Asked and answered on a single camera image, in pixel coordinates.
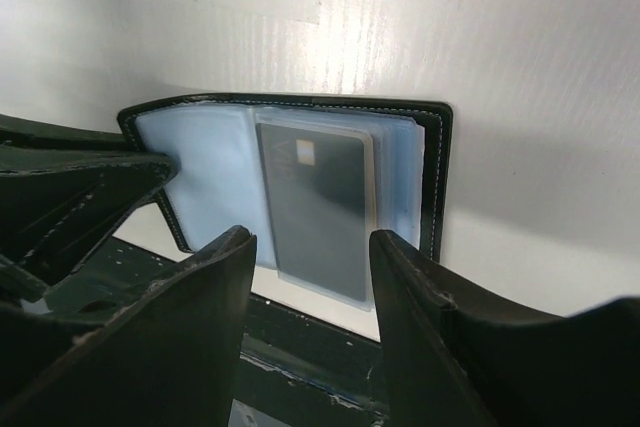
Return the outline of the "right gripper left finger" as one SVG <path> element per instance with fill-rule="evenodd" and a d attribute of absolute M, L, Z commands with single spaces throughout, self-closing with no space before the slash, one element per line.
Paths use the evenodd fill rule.
<path fill-rule="evenodd" d="M 224 426 L 257 240 L 235 226 L 111 308 L 1 306 L 5 426 Z"/>

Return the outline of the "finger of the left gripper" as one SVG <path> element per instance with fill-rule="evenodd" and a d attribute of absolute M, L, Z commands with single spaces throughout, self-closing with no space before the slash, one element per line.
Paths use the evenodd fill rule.
<path fill-rule="evenodd" d="M 1 294 L 41 297 L 177 173 L 118 134 L 1 118 Z"/>

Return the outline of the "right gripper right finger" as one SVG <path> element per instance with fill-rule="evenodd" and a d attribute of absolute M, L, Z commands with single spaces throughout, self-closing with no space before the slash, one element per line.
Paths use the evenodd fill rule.
<path fill-rule="evenodd" d="M 397 234 L 369 242 L 396 426 L 635 426 L 639 301 L 570 317 L 501 297 Z"/>

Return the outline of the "black leather card holder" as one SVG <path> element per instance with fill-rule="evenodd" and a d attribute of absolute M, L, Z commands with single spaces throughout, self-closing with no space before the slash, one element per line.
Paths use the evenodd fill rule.
<path fill-rule="evenodd" d="M 214 93 L 132 106 L 118 122 L 134 149 L 176 163 L 157 202 L 184 252 L 240 224 L 259 266 L 364 311 L 373 231 L 440 256 L 446 103 Z"/>

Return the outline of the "dark credit card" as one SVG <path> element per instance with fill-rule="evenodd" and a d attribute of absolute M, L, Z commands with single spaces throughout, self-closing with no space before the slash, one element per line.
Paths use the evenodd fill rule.
<path fill-rule="evenodd" d="M 279 275 L 369 308 L 371 136 L 275 121 L 258 123 L 256 131 Z"/>

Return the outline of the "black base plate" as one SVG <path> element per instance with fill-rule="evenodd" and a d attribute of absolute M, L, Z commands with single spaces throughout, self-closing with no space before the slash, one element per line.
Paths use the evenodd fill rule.
<path fill-rule="evenodd" d="M 198 283 L 161 320 L 176 328 L 155 349 L 168 365 L 184 361 L 207 380 L 233 377 L 232 426 L 388 426 L 379 345 L 263 296 L 245 300 L 244 327 L 225 339 L 237 316 L 229 296 L 204 302 Z"/>

